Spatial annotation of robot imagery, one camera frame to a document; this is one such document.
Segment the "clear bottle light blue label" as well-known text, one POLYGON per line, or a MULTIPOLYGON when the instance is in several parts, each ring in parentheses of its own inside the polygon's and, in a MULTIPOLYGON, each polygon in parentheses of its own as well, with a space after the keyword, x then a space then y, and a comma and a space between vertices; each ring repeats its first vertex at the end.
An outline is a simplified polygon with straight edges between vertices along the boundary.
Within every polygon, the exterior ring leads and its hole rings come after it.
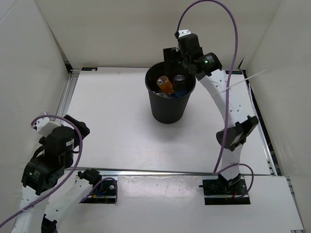
POLYGON ((161 93, 160 96, 163 98, 167 98, 167 99, 174 99, 175 98, 174 94, 167 94, 167 93, 161 93))

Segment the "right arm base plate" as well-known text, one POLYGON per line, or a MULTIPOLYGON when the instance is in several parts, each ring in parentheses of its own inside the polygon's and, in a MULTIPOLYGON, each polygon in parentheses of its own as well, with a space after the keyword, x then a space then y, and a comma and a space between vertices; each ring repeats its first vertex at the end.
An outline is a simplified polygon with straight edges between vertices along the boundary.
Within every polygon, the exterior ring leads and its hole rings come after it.
POLYGON ((230 188, 225 188, 219 179, 202 180, 205 205, 249 205, 245 179, 241 179, 230 188))

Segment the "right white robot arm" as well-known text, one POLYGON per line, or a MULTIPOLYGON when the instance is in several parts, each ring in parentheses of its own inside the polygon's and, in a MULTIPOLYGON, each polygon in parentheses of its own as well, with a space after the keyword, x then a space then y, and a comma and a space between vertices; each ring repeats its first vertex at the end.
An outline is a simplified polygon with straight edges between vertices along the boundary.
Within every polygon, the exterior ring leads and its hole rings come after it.
POLYGON ((195 76, 212 97, 224 120, 224 129, 216 133, 221 150, 213 174, 218 176, 219 190, 229 194, 241 179, 241 151, 259 120, 243 110, 228 86, 231 76, 225 73, 214 53, 204 54, 196 34, 180 30, 175 37, 178 45, 163 50, 164 60, 182 66, 195 76))

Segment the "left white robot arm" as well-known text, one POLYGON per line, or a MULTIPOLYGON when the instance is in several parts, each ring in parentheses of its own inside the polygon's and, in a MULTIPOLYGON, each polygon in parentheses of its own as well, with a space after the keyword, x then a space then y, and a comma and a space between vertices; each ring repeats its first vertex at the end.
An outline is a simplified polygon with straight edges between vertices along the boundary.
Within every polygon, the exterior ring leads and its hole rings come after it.
POLYGON ((64 184, 59 181, 65 169, 76 169, 75 154, 81 157, 82 151, 75 150, 90 130, 84 122, 69 115, 61 118, 68 125, 55 122, 55 116, 45 115, 36 119, 31 126, 42 137, 41 146, 26 165, 22 175, 22 198, 19 214, 12 231, 14 233, 56 233, 62 220, 85 197, 101 191, 99 171, 87 169, 78 172, 78 180, 58 204, 49 207, 49 198, 64 184))

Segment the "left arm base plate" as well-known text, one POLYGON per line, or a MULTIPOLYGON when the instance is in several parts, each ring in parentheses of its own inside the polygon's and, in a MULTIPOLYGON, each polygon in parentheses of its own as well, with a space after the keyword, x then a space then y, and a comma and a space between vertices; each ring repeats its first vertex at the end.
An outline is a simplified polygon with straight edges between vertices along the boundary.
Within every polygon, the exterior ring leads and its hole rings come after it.
POLYGON ((80 203, 116 204, 118 201, 118 180, 104 177, 93 185, 91 191, 80 203))

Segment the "clear bottle red label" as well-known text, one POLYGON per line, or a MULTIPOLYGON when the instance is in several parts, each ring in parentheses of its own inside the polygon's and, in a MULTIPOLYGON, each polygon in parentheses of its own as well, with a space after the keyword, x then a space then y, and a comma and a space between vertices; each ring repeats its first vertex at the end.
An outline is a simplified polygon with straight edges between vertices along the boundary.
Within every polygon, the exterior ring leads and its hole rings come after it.
POLYGON ((152 91, 155 95, 163 97, 163 92, 162 91, 152 91))

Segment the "orange juice bottle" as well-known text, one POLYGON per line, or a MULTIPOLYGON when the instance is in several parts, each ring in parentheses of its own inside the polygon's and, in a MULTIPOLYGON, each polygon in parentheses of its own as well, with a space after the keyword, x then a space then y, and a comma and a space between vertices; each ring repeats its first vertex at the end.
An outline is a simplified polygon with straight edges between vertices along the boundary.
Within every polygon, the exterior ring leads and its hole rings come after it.
POLYGON ((174 92, 173 84, 167 76, 160 76, 157 79, 156 84, 165 94, 172 94, 174 92))

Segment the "clear bottle dark blue label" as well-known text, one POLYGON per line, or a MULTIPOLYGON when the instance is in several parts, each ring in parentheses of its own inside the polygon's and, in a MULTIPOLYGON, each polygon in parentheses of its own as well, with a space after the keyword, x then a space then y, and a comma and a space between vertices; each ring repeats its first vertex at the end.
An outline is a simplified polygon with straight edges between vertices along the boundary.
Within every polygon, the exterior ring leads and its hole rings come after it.
POLYGON ((173 78, 173 88, 176 97, 183 97, 187 93, 186 78, 184 75, 178 74, 173 78))

